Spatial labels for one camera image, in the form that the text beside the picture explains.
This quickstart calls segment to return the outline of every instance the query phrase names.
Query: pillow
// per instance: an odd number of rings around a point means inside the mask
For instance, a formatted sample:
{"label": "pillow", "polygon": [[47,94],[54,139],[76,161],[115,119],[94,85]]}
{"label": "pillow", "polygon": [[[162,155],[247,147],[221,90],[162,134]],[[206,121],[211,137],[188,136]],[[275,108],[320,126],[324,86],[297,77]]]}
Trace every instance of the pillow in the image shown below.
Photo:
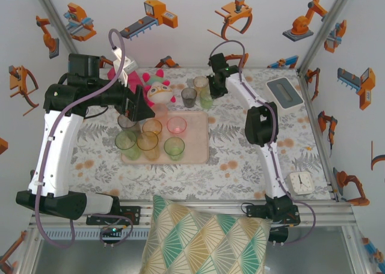
{"label": "pillow", "polygon": [[141,274],[263,274],[271,220],[192,211],[154,196]]}

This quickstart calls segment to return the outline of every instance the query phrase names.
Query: floral tablecloth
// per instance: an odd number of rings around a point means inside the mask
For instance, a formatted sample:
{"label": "floral tablecloth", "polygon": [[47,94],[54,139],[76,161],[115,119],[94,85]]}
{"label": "floral tablecloth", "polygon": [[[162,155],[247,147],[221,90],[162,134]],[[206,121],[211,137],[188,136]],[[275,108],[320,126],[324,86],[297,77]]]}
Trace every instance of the floral tablecloth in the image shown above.
{"label": "floral tablecloth", "polygon": [[[177,102],[171,111],[184,111],[180,92],[192,86],[188,79],[208,75],[211,70],[199,68],[164,69]],[[138,71],[154,74],[155,68]],[[261,97],[265,83],[287,77],[300,93],[294,70],[244,70],[250,85]],[[192,108],[201,111],[199,103]],[[89,115],[100,112],[91,107]],[[119,133],[118,113],[85,120],[78,133],[70,166],[70,189],[79,192],[104,192],[121,199],[151,199],[158,194],[166,199],[263,199],[265,180],[254,145],[244,134],[246,110],[228,94],[214,101],[209,115],[210,158],[205,165],[127,165],[120,160],[114,138]],[[279,160],[282,173],[309,171],[315,182],[314,193],[301,199],[330,199],[327,182],[315,144],[305,106],[299,111],[279,117]]]}

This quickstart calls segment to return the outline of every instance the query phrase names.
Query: alarm clock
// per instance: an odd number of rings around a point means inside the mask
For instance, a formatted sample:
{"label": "alarm clock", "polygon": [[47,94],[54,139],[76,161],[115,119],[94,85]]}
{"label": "alarm clock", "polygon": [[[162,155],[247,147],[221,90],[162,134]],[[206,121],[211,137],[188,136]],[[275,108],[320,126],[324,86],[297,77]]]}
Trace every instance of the alarm clock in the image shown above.
{"label": "alarm clock", "polygon": [[309,172],[293,172],[289,174],[291,190],[296,195],[313,193],[314,182]]}

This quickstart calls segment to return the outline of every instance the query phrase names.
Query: pink plush toy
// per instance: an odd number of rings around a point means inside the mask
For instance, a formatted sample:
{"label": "pink plush toy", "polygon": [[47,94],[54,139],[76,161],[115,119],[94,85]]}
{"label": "pink plush toy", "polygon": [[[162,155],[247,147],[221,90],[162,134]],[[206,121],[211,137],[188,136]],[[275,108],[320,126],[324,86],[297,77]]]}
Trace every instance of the pink plush toy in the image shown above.
{"label": "pink plush toy", "polygon": [[[111,70],[108,72],[107,74],[108,76],[108,79],[112,79],[114,76],[115,76],[115,70],[114,68],[111,68]],[[137,89],[137,85],[139,86],[142,86],[143,87],[143,83],[139,77],[139,75],[133,71],[131,74],[128,75],[128,85],[130,87],[130,90],[135,93],[136,92],[136,89]],[[147,98],[147,95],[146,95],[146,91],[143,89],[143,96],[144,96],[144,100],[147,102],[147,104],[151,107],[154,105],[154,103],[152,103],[149,98]]]}
{"label": "pink plush toy", "polygon": [[149,106],[159,103],[166,104],[170,101],[175,103],[176,99],[169,85],[170,81],[164,81],[163,83],[154,82],[152,86],[144,87],[145,92],[147,92],[147,98],[150,100]]}
{"label": "pink plush toy", "polygon": [[146,83],[146,85],[149,85],[149,86],[152,86],[154,82],[163,83],[164,81],[167,81],[163,77],[164,77],[164,72],[161,68],[156,71],[156,74],[154,76],[151,76],[148,73],[144,73],[142,75],[143,81]]}

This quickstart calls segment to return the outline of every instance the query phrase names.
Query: pink tray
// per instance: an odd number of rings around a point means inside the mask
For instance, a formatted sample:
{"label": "pink tray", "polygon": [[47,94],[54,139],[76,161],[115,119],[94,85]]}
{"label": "pink tray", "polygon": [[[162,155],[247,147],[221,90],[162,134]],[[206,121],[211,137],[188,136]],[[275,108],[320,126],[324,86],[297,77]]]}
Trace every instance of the pink tray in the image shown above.
{"label": "pink tray", "polygon": [[122,161],[126,164],[202,164],[209,159],[209,124],[208,115],[202,111],[169,111],[168,119],[182,117],[187,122],[186,134],[180,136],[185,142],[185,151],[179,161],[172,161],[163,149],[164,142],[172,137],[172,134],[163,124],[162,138],[159,142],[161,155],[156,161],[149,161],[145,155],[138,160],[131,161],[125,155],[121,155]]}

